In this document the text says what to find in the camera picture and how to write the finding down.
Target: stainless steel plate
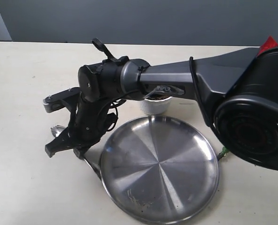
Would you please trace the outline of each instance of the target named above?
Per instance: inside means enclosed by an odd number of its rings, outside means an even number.
[[[219,181],[208,141],[192,126],[166,116],[142,117],[119,127],[100,165],[112,200],[149,223],[171,224],[196,215]]]

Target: table surface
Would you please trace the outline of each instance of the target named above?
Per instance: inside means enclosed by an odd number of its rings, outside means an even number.
[[[151,65],[219,55],[244,47],[108,45],[115,56],[143,58]],[[92,45],[0,42],[0,225],[138,225],[108,197],[71,150],[49,158],[50,127],[66,126],[67,110],[47,114],[42,99],[78,86],[77,71],[104,55]],[[139,104],[119,109],[117,127],[142,116]],[[168,116],[196,127],[215,151],[222,145],[204,124],[195,102],[173,99]],[[112,132],[90,152],[98,153]],[[278,172],[229,154],[220,161],[218,191],[208,207],[185,224],[278,224]]]

